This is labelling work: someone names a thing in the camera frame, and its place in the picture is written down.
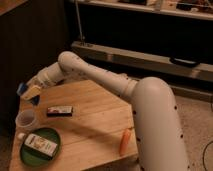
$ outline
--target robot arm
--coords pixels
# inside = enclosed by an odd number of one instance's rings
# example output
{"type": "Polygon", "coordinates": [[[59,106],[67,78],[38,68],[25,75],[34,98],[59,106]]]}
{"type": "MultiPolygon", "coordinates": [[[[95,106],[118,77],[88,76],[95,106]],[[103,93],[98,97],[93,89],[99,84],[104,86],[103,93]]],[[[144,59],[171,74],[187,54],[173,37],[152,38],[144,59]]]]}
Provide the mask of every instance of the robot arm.
{"type": "MultiPolygon", "coordinates": [[[[86,75],[88,78],[128,103],[130,103],[133,89],[137,83],[137,81],[132,80],[129,77],[124,77],[90,65],[72,52],[62,52],[59,55],[58,62],[39,71],[27,84],[30,87],[37,85],[41,88],[47,88],[54,86],[59,81],[65,79],[71,72],[79,72],[86,75]]],[[[25,98],[25,96],[21,97],[25,100],[32,98],[32,96],[27,96],[27,98],[25,98]]]]}
{"type": "Polygon", "coordinates": [[[58,62],[41,70],[28,85],[54,86],[70,72],[87,75],[131,104],[141,170],[190,170],[174,94],[164,81],[147,77],[137,82],[90,65],[72,52],[63,52],[58,62]]]}

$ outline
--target cabinet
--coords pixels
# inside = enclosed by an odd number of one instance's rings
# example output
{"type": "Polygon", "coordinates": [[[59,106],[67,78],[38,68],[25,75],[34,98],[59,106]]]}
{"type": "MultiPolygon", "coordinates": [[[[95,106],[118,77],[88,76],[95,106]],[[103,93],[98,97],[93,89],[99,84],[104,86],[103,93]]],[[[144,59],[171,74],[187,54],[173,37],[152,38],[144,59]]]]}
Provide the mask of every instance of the cabinet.
{"type": "MultiPolygon", "coordinates": [[[[168,0],[146,4],[78,1],[86,44],[74,42],[73,51],[98,60],[213,82],[211,10],[204,12],[194,6],[191,11],[180,10],[176,9],[177,2],[168,0]]],[[[70,1],[72,5],[69,15],[74,16],[75,5],[70,1]]],[[[69,15],[69,23],[76,21],[69,15]]]]}

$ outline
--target wooden table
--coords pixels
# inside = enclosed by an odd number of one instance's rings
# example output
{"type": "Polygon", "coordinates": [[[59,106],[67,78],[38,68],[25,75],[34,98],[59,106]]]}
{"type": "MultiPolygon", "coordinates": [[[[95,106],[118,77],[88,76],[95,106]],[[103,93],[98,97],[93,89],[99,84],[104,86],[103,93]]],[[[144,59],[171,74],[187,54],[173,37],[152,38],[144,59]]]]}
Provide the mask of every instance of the wooden table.
{"type": "MultiPolygon", "coordinates": [[[[131,107],[96,83],[86,80],[43,90],[40,103],[32,107],[21,101],[20,110],[33,108],[41,126],[54,128],[61,136],[62,147],[49,165],[35,170],[84,170],[121,159],[118,153],[124,129],[133,127],[131,107]],[[46,110],[56,105],[72,105],[72,117],[48,118],[46,110]]],[[[21,142],[16,130],[11,171],[26,170],[19,157],[21,142]]],[[[124,157],[137,154],[135,134],[132,131],[124,157]]]]}

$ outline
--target clear plastic cup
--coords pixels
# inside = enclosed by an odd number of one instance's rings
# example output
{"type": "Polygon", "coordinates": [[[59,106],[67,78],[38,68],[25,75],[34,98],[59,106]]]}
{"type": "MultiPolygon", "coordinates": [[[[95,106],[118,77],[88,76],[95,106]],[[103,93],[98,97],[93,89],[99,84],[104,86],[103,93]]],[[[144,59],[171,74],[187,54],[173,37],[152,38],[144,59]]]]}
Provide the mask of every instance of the clear plastic cup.
{"type": "Polygon", "coordinates": [[[39,127],[36,113],[32,109],[23,110],[18,113],[15,119],[16,127],[22,131],[33,131],[39,127]]]}

